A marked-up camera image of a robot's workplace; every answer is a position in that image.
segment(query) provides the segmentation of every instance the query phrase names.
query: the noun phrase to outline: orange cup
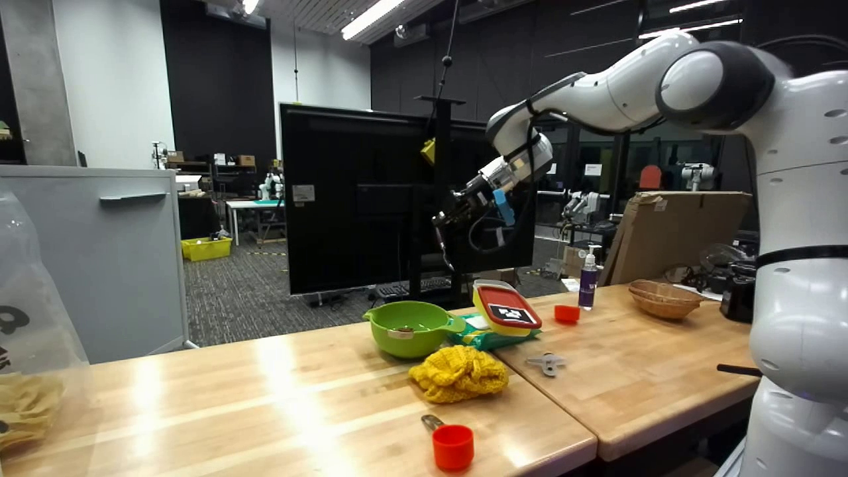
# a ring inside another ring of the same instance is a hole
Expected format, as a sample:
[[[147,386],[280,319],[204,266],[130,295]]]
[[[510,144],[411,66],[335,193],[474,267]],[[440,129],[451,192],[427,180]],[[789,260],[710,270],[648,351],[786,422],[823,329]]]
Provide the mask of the orange cup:
[[[554,321],[574,325],[580,321],[580,307],[574,307],[574,305],[554,305]]]
[[[441,423],[432,431],[435,466],[441,471],[469,470],[474,460],[474,431],[463,423]]]

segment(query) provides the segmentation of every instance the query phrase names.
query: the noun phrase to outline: desk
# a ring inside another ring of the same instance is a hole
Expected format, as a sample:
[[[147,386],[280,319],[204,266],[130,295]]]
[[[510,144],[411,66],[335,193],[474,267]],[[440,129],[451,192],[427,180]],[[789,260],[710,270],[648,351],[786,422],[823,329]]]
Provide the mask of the desk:
[[[510,374],[500,397],[427,405],[366,324],[90,369],[92,414],[4,474],[437,474],[420,414],[477,435],[471,474],[566,471],[594,435]]]
[[[284,202],[228,202],[232,243],[237,243],[237,213],[241,209],[280,209],[280,206],[286,206],[286,203]]]
[[[701,303],[685,321],[659,321],[630,305],[626,286],[595,292],[595,307],[577,325],[559,325],[554,305],[574,295],[530,300],[542,333],[498,356],[598,437],[598,455],[614,460],[755,392],[758,378],[714,372],[714,364],[753,365],[746,325]],[[563,358],[555,378],[524,361]]]

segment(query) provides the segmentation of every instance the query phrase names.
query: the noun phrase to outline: ceiling light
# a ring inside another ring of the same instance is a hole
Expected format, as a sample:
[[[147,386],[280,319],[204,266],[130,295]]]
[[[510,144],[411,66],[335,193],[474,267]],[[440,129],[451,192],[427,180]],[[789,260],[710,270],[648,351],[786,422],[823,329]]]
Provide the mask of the ceiling light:
[[[403,0],[379,0],[374,3],[366,13],[361,13],[357,19],[351,19],[343,30],[341,38],[349,40],[354,34],[361,34],[362,30],[367,30],[374,21],[384,19],[390,10],[394,10]]]
[[[241,7],[243,7],[247,15],[253,13],[256,5],[260,5],[260,0],[241,0]]]
[[[714,3],[725,3],[725,0],[696,0],[696,3],[684,3],[684,5],[672,5],[672,7],[668,7],[668,13],[681,13],[681,10],[706,7],[706,5],[714,5]]]
[[[724,30],[724,27],[733,27],[733,23],[742,23],[742,19],[725,19],[725,21],[713,21],[713,23],[690,23],[690,27],[681,27],[684,31],[704,31],[704,30]],[[656,30],[656,31],[643,31],[637,34],[637,40],[652,40],[652,38],[659,38],[669,30]]]

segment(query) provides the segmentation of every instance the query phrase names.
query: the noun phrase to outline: yellow bin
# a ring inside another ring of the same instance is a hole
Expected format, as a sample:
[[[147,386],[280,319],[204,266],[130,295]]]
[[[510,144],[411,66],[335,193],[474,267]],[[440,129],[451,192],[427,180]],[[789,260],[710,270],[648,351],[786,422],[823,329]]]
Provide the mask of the yellow bin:
[[[204,263],[204,260],[220,260],[220,258],[228,258],[232,250],[232,238],[187,238],[187,242],[179,242],[179,252],[183,252],[183,260],[187,263]]]

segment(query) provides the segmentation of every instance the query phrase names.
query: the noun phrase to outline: computer monitor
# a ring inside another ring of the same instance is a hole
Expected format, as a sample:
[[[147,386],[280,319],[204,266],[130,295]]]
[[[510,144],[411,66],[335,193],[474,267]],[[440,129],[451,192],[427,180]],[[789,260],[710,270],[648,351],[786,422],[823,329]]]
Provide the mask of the computer monitor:
[[[286,242],[292,295],[411,280],[420,255],[437,255],[429,217],[494,157],[482,124],[456,121],[445,165],[429,165],[420,116],[280,107]],[[531,202],[516,192],[508,246],[474,252],[484,229],[451,229],[460,274],[531,260]]]

